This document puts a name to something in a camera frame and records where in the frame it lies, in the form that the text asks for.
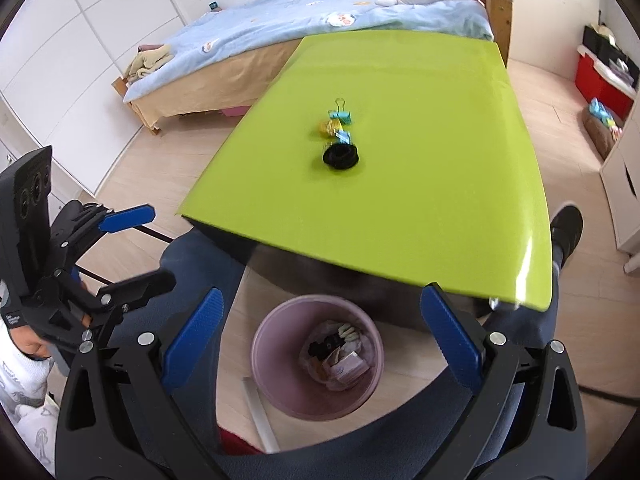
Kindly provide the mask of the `person's left hand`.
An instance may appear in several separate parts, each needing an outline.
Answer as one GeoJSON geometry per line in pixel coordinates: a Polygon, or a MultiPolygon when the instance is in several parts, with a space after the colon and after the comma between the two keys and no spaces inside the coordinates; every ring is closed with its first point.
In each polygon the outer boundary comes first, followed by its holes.
{"type": "Polygon", "coordinates": [[[42,361],[50,359],[56,344],[42,338],[24,319],[20,311],[1,308],[1,318],[6,334],[1,339],[1,357],[8,363],[21,360],[42,361]]]}

